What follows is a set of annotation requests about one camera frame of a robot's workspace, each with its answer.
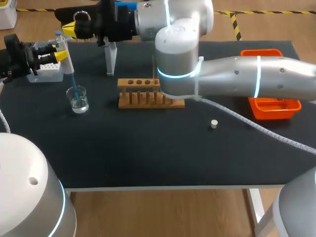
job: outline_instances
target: orange plastic basket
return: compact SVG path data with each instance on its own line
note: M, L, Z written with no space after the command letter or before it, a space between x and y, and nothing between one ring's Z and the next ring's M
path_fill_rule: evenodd
M243 50L241 56L283 56L278 49ZM276 98L248 98L256 119L290 119L302 108L299 100Z

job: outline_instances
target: robotic arm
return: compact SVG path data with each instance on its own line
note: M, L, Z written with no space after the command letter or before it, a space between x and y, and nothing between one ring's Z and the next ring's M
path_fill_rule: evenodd
M97 36L98 45L129 40L155 41L161 89L174 99L207 95L316 100L316 65L285 57L229 57L203 61L199 38L213 28L211 0L150 0L136 10L100 0L91 21L65 25L80 39Z
M68 56L65 50L57 52L52 44L35 49L29 43L20 42L16 34L4 37L4 43L6 49L0 50L0 78L6 78L3 83L26 76L31 71L37 75L41 65L57 63Z

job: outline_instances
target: wooden floor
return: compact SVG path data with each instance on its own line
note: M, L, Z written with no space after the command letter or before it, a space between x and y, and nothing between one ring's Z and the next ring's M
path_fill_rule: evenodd
M18 0L18 8L95 4L89 0ZM315 10L314 0L214 0L215 10ZM302 60L316 63L316 15L240 14L243 40L292 40ZM214 30L202 40L236 40L230 18L215 15ZM19 12L13 30L23 41L54 38L59 22L50 12ZM260 190L265 209L278 190ZM251 218L242 190L77 193L73 197L78 237L251 237Z

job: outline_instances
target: black table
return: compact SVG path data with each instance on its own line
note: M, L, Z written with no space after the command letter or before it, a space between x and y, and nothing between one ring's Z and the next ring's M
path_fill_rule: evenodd
M280 185L316 165L312 154L193 100L185 109L119 110L117 78L151 78L152 43L118 43L114 77L106 76L102 48L69 47L77 84L87 89L87 113L71 111L68 78L57 83L17 79L0 95L12 133L42 150L65 188ZM298 59L289 41L201 42L200 55L211 60L258 48L277 48ZM246 98L211 99L253 119ZM316 147L315 118L316 106L302 102L291 120L261 124ZM215 130L208 129L211 119L219 121Z

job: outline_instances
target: wooden test tube rack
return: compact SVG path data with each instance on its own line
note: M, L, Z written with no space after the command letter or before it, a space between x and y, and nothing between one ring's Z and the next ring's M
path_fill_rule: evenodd
M118 79L119 94L118 108L120 109L176 109L184 108L184 100L172 100L158 92L159 79ZM126 89L152 89L150 92L126 92Z

